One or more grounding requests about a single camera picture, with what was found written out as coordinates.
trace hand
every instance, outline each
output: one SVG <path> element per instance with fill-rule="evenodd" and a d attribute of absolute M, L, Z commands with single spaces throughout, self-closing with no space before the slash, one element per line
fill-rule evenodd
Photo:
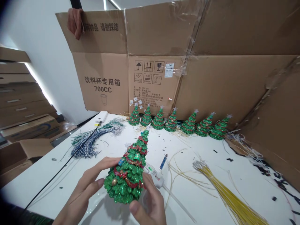
<path fill-rule="evenodd" d="M 149 213 L 137 201 L 130 203 L 130 212 L 140 225 L 167 225 L 163 196 L 155 187 L 150 174 L 143 173 L 143 183 L 149 192 Z"/>
<path fill-rule="evenodd" d="M 95 181 L 99 173 L 104 169 L 117 165 L 120 159 L 105 157 L 95 166 L 85 171 L 69 200 L 54 220 L 53 225 L 78 224 L 88 209 L 88 200 L 103 186 L 104 178 Z"/>

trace wire bundle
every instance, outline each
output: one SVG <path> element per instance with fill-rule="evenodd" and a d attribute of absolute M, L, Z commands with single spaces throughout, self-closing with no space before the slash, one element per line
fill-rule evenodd
<path fill-rule="evenodd" d="M 115 118 L 102 127 L 98 126 L 95 131 L 91 130 L 78 134 L 71 143 L 74 147 L 71 156 L 74 156 L 75 158 L 92 158 L 99 153 L 98 151 L 95 151 L 95 142 L 100 136 L 106 133 L 119 135 L 124 127 L 121 120 Z"/>
<path fill-rule="evenodd" d="M 193 166 L 196 170 L 203 173 L 207 177 L 207 179 L 210 180 L 210 182 L 218 191 L 227 210 L 231 211 L 239 225 L 268 225 L 268 222 L 263 217 L 261 217 L 257 212 L 251 209 L 247 204 L 242 202 L 224 184 L 222 184 L 213 175 L 207 164 L 202 159 L 200 159 L 200 161 L 194 161 Z"/>

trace yellow wire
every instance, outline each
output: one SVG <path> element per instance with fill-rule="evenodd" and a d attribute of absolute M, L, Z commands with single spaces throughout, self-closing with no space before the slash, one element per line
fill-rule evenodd
<path fill-rule="evenodd" d="M 218 191 L 223 203 L 231 215 L 234 216 L 239 225 L 253 224 L 253 225 L 268 225 L 268 222 L 255 212 L 250 206 L 242 202 L 236 195 L 234 195 L 224 184 L 222 184 L 211 172 L 209 167 L 200 161 L 199 164 L 194 164 L 198 171 L 203 173 L 213 184 Z"/>

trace ornament ball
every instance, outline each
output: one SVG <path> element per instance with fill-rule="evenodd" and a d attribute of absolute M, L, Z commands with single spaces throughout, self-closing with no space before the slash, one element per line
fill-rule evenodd
<path fill-rule="evenodd" d="M 117 180 L 116 178 L 114 178 L 114 179 L 112 180 L 112 186 L 115 186 L 115 185 L 117 184 L 117 182 L 118 182 L 118 180 Z"/>

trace white wall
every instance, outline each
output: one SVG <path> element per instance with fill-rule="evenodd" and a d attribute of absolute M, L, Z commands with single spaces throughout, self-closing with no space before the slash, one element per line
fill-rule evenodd
<path fill-rule="evenodd" d="M 121 8 L 132 8 L 169 0 L 114 1 Z M 115 9 L 106 2 L 107 10 Z M 85 11 L 104 10 L 103 0 L 81 0 L 81 4 Z M 27 52 L 37 81 L 56 110 L 79 124 L 96 112 L 85 110 L 72 54 L 55 16 L 69 8 L 69 0 L 12 1 L 1 21 L 0 43 Z"/>

